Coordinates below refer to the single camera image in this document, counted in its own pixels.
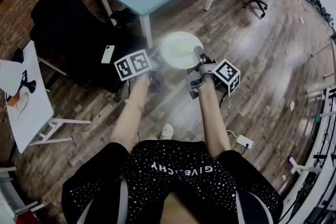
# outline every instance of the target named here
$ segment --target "white bowl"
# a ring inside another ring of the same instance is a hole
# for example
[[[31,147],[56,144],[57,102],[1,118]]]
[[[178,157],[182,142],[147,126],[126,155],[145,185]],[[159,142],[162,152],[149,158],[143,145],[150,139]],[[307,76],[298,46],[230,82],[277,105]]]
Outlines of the white bowl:
[[[172,67],[179,69],[193,68],[199,64],[194,48],[203,45],[193,34],[173,32],[167,35],[161,43],[162,58]]]

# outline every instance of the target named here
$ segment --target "person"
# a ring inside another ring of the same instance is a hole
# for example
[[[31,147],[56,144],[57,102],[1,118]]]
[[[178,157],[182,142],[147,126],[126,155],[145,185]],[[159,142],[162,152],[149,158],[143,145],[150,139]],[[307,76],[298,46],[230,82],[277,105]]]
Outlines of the person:
[[[64,183],[61,203],[68,223],[160,223],[172,192],[199,223],[243,223],[242,212],[244,218],[267,215],[277,223],[280,196],[230,149],[212,75],[205,75],[198,89],[205,142],[172,140],[173,128],[166,124],[160,139],[134,145],[150,84],[148,73],[137,78],[110,143]]]

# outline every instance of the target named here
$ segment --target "white sneaker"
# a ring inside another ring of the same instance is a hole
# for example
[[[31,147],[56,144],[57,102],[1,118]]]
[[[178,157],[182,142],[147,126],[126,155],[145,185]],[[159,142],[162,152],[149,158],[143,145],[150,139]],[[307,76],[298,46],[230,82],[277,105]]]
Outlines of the white sneaker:
[[[159,140],[171,140],[173,134],[174,134],[174,127],[171,124],[166,123],[162,127],[161,136]]]

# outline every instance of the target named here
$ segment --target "wooden floor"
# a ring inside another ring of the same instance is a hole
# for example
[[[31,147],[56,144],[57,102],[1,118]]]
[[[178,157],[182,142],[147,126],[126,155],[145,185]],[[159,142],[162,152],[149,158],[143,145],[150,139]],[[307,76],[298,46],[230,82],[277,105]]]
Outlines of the wooden floor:
[[[208,12],[203,9],[205,1],[173,0],[157,10],[151,17],[154,41],[158,43],[172,31],[188,31],[202,41],[211,57],[226,58],[241,70],[239,88],[223,102],[223,119],[237,136],[254,141],[244,156],[281,190],[291,179],[286,171],[288,156],[300,163],[311,143],[321,101],[307,98],[305,90],[323,81],[323,74],[332,70],[332,59],[327,51],[314,58],[310,53],[323,46],[330,28],[305,0],[302,4],[266,0],[268,10],[261,20],[256,4],[243,9],[248,0],[214,0]],[[140,138],[158,135],[169,122],[175,128],[175,139],[203,140],[199,102],[191,100],[184,71],[165,68],[164,73],[166,87],[161,94],[149,96]],[[23,193],[44,202],[49,216],[65,223],[60,206],[62,184],[108,143],[124,104],[115,103],[112,94],[102,89],[83,90],[66,77],[58,79],[49,97],[55,115],[92,123],[67,125],[54,138],[72,136],[73,142],[29,147],[24,154],[15,154],[14,164]],[[233,149],[244,150],[232,135],[230,141]]]

